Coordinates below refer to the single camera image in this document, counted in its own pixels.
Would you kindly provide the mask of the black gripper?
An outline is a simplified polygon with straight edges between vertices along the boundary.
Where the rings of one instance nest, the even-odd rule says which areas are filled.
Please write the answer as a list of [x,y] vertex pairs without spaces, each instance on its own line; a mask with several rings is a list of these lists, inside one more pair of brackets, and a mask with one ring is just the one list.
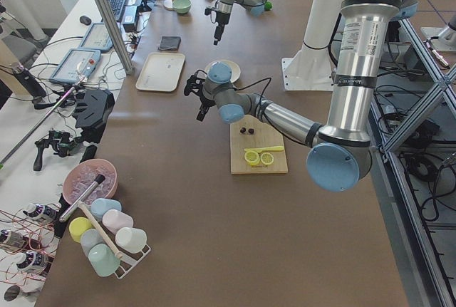
[[214,41],[213,41],[214,45],[217,45],[221,41],[222,34],[224,33],[224,26],[226,26],[229,23],[229,19],[230,19],[230,13],[226,13],[223,11],[216,11],[217,26],[216,26],[215,32],[214,32]]
[[215,106],[215,101],[212,99],[211,96],[207,97],[203,89],[199,91],[199,99],[201,102],[201,106],[199,107],[199,112],[197,114],[196,119],[198,121],[203,121],[206,114],[209,111],[209,108]]

